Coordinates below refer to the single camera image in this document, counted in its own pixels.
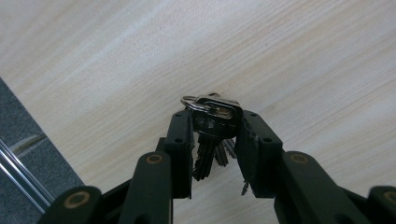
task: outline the key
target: key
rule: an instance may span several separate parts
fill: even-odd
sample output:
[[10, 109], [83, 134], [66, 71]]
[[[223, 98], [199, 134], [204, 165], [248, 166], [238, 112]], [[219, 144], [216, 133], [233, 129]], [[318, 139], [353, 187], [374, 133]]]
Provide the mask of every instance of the key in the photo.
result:
[[198, 143], [198, 159], [195, 162], [192, 176], [199, 181], [209, 176], [213, 157], [215, 156], [215, 148], [220, 143], [220, 140], [200, 136]]
[[198, 159], [192, 175], [199, 181], [209, 176], [215, 155], [220, 165], [228, 163], [220, 143], [236, 136], [242, 120], [242, 108], [235, 101], [199, 96], [191, 109], [194, 131], [200, 135]]
[[215, 149], [215, 159], [220, 166], [226, 166], [228, 164], [227, 154], [224, 149], [223, 142], [220, 142], [219, 146]]
[[222, 144], [224, 145], [224, 148], [228, 152], [228, 154], [230, 154], [231, 158], [236, 159], [236, 153], [233, 150], [235, 148], [235, 142], [233, 141], [233, 139], [225, 139], [224, 141], [222, 141]]

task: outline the wooden table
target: wooden table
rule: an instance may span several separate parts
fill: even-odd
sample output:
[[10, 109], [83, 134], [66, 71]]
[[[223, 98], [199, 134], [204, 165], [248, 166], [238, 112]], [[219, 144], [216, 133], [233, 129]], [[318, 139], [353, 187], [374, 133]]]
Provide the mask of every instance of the wooden table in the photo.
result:
[[[0, 76], [87, 185], [131, 178], [179, 98], [217, 91], [364, 196], [396, 186], [394, 1], [8, 1]], [[236, 161], [175, 223], [277, 223]]]

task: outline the metal key ring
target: metal key ring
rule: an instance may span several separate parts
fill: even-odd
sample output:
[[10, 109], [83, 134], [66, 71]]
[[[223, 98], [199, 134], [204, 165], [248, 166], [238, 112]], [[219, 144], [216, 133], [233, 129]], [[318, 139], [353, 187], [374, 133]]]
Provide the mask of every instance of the metal key ring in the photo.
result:
[[202, 112], [206, 112], [206, 113], [210, 113], [212, 111], [212, 108], [210, 106], [196, 104], [195, 100], [196, 100], [195, 96], [183, 96], [183, 97], [181, 97], [180, 102], [184, 106], [186, 106], [192, 110], [202, 111]]

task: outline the metal rod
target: metal rod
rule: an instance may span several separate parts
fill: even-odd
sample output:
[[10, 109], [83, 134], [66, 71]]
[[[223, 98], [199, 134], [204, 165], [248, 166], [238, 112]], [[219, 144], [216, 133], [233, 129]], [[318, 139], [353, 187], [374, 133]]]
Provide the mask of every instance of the metal rod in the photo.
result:
[[21, 163], [12, 150], [0, 139], [0, 168], [17, 188], [44, 214], [54, 197]]

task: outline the screw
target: screw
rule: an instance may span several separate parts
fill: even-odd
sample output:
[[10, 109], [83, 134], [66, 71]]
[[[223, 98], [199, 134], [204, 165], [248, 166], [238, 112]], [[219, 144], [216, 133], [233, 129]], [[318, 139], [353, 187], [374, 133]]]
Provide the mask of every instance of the screw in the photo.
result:
[[395, 191], [387, 191], [384, 193], [384, 197], [390, 201], [391, 203], [396, 204], [396, 192]]
[[87, 191], [76, 192], [64, 200], [64, 207], [74, 209], [82, 206], [90, 200], [90, 193]]
[[308, 158], [306, 156], [301, 155], [301, 154], [292, 154], [292, 155], [290, 155], [290, 158], [291, 158], [292, 161], [300, 163], [300, 164], [308, 163]]
[[150, 164], [157, 164], [157, 163], [161, 163], [163, 161], [163, 156], [161, 155], [150, 155], [146, 158], [146, 162], [150, 163]]

